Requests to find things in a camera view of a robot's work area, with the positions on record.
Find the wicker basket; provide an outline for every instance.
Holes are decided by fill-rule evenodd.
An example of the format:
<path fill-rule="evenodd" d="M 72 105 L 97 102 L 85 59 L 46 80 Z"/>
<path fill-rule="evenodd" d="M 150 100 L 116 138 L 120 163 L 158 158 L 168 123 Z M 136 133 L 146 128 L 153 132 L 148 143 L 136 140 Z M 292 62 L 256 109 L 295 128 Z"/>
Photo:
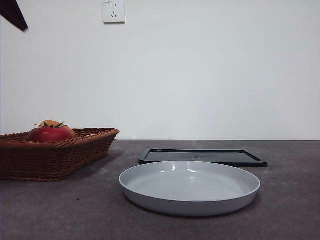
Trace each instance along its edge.
<path fill-rule="evenodd" d="M 73 129 L 78 137 L 56 142 L 26 141 L 28 132 L 0 136 L 0 179 L 56 182 L 108 154 L 120 132 Z"/>

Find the black tray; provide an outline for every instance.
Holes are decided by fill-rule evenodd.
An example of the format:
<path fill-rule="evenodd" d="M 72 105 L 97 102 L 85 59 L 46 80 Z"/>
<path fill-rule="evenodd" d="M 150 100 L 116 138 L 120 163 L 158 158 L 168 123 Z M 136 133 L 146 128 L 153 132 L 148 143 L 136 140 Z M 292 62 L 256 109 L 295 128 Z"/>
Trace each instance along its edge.
<path fill-rule="evenodd" d="M 266 167 L 268 162 L 244 150 L 180 150 L 146 149 L 139 158 L 140 164 L 164 161 L 199 161 L 233 167 Z"/>

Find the tray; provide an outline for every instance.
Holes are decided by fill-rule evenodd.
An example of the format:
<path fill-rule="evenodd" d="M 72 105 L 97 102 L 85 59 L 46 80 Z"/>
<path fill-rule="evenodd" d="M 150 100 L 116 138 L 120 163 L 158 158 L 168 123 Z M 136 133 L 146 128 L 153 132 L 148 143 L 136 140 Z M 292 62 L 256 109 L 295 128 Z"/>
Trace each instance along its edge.
<path fill-rule="evenodd" d="M 232 167 L 266 167 L 268 162 L 244 150 L 182 150 L 182 149 L 146 149 L 139 158 L 140 164 L 164 161 L 200 161 L 224 164 Z"/>
<path fill-rule="evenodd" d="M 163 161 L 124 171 L 119 182 L 133 203 L 155 212 L 205 217 L 240 210 L 255 198 L 252 173 L 203 161 Z"/>

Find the electrical outlet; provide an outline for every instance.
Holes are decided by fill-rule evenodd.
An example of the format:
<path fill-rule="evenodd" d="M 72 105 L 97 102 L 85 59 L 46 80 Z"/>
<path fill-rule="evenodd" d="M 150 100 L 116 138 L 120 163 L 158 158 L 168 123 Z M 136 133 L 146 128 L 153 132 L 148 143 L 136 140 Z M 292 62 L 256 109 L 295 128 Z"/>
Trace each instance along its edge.
<path fill-rule="evenodd" d="M 105 0 L 103 2 L 103 23 L 126 22 L 126 0 Z"/>

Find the white plate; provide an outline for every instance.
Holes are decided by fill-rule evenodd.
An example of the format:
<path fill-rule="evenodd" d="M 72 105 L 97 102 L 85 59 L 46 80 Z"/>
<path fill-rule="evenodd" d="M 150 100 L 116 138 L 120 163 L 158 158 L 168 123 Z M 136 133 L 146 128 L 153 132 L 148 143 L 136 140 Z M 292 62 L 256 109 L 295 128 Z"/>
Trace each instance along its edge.
<path fill-rule="evenodd" d="M 119 177 L 133 203 L 164 214 L 213 216 L 247 206 L 259 179 L 245 170 L 202 161 L 163 161 L 135 166 Z"/>

